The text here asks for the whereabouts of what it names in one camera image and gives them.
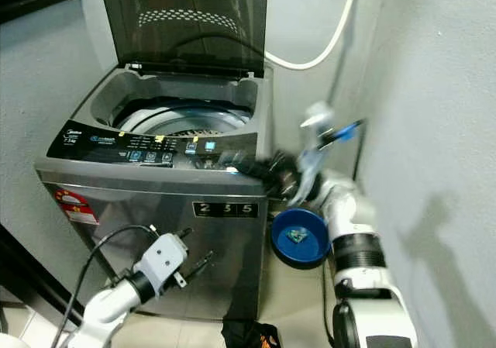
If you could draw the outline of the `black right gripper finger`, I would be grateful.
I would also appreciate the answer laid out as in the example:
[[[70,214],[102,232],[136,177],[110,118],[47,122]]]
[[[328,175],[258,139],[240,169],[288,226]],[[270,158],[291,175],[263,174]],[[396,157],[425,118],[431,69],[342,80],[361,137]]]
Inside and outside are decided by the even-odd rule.
[[[227,172],[240,174],[259,181],[260,184],[276,184],[277,174],[270,165],[228,165]]]
[[[273,170],[277,165],[276,157],[259,157],[251,153],[221,154],[220,164],[235,170]]]

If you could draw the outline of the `grey top-load washing machine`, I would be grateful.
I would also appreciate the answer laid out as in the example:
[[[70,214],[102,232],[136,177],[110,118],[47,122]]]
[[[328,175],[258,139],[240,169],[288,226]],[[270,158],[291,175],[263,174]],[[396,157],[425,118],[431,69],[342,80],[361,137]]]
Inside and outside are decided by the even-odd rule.
[[[262,78],[210,78],[140,71],[129,64],[109,71],[65,122],[74,120],[121,131],[111,122],[119,106],[132,100],[164,96],[228,102],[248,107],[253,114],[247,125],[224,134],[259,134],[255,154],[265,157],[274,148],[270,90],[269,69]],[[151,245],[140,226],[167,233],[194,230],[184,239],[189,254],[183,271],[192,269],[209,251],[214,252],[212,262],[186,288],[175,296],[146,303],[144,313],[171,319],[258,319],[269,213],[259,181],[226,170],[61,160],[47,157],[46,152],[36,159],[34,168],[50,196],[59,188],[71,190],[95,210],[98,225],[68,220],[82,241],[96,246],[103,236],[111,236],[95,257],[95,266],[106,276],[120,276]],[[255,219],[198,218],[192,202],[257,202],[260,213]]]

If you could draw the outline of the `black number label strip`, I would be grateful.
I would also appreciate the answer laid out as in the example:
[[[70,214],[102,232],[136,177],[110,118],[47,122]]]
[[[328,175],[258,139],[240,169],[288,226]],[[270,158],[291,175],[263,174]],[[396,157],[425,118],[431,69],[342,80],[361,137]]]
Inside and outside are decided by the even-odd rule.
[[[192,202],[198,218],[255,219],[261,212],[257,202]]]

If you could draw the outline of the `blue plastic basin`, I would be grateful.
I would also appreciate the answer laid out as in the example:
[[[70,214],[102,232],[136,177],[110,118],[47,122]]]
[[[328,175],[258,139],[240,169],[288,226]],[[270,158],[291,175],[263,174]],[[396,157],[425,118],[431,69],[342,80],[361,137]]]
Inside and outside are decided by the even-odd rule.
[[[309,236],[295,244],[286,237],[286,230],[306,228]],[[318,214],[304,208],[289,208],[276,214],[270,228],[270,242],[277,258],[295,269],[315,269],[330,250],[329,231],[326,221]]]

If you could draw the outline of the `steel washer drum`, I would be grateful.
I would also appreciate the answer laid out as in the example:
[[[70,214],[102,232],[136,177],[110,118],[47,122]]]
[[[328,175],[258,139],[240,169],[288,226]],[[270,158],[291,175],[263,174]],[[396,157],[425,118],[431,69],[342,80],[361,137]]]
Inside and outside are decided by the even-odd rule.
[[[133,134],[219,135],[244,127],[252,114],[250,108],[228,102],[160,96],[119,106],[111,125]]]

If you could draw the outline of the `black cloth with orange print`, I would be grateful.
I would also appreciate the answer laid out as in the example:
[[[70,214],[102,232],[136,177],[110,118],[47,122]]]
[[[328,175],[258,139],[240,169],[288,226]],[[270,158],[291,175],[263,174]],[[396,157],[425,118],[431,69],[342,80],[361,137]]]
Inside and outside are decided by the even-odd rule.
[[[226,348],[283,348],[277,327],[259,321],[224,320],[221,336]]]

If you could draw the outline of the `black washer control panel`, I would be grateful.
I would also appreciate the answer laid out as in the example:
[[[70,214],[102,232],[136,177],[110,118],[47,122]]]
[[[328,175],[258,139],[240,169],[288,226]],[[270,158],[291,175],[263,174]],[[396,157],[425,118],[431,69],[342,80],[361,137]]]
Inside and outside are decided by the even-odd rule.
[[[205,136],[131,134],[71,120],[60,129],[46,156],[84,163],[225,170],[234,160],[251,157],[259,145],[257,133]]]

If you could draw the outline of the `red round sticker label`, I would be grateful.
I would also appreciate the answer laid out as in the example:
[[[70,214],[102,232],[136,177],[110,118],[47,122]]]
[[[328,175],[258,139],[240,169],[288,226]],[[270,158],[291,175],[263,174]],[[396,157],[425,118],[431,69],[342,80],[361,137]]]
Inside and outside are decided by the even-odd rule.
[[[95,210],[86,202],[86,199],[71,190],[59,188],[54,190],[53,198],[59,204],[60,209],[71,222],[89,225],[98,225],[99,221]]]

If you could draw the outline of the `dark tinted washer lid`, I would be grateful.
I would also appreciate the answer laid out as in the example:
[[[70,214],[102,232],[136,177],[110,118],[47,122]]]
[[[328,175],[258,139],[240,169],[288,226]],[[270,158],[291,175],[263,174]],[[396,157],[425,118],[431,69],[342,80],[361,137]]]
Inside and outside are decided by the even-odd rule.
[[[103,0],[118,65],[262,78],[268,0]]]

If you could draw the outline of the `dark door frame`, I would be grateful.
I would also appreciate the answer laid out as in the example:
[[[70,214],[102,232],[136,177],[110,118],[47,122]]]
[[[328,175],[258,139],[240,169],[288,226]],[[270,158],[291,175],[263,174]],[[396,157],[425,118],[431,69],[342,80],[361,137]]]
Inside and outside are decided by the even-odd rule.
[[[0,227],[0,285],[58,326],[70,301],[64,287],[4,226]]]

